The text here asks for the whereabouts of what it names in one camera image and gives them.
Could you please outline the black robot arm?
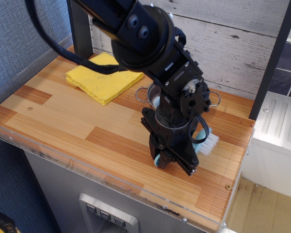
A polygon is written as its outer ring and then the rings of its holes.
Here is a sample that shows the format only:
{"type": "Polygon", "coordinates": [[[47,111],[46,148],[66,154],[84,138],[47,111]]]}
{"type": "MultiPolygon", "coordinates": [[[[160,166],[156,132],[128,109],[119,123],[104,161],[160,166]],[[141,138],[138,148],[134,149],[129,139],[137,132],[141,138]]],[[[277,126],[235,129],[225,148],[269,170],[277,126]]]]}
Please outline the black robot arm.
{"type": "Polygon", "coordinates": [[[142,124],[150,132],[152,158],[160,168],[178,163],[192,175],[199,164],[193,134],[210,108],[210,90],[188,51],[176,37],[169,15],[161,8],[136,0],[78,1],[111,39],[119,65],[142,72],[160,89],[156,109],[142,110],[142,124]]]}

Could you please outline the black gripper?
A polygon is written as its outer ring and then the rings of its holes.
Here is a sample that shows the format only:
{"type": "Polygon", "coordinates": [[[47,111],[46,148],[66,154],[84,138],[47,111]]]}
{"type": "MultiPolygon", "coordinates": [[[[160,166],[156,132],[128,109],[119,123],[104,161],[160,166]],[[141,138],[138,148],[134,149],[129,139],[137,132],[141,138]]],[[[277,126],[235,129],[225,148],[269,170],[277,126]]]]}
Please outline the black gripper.
{"type": "Polygon", "coordinates": [[[150,132],[149,148],[154,165],[165,169],[169,163],[176,162],[192,176],[199,165],[192,142],[197,119],[173,126],[158,115],[158,110],[143,108],[142,115],[141,123],[150,132]]]}

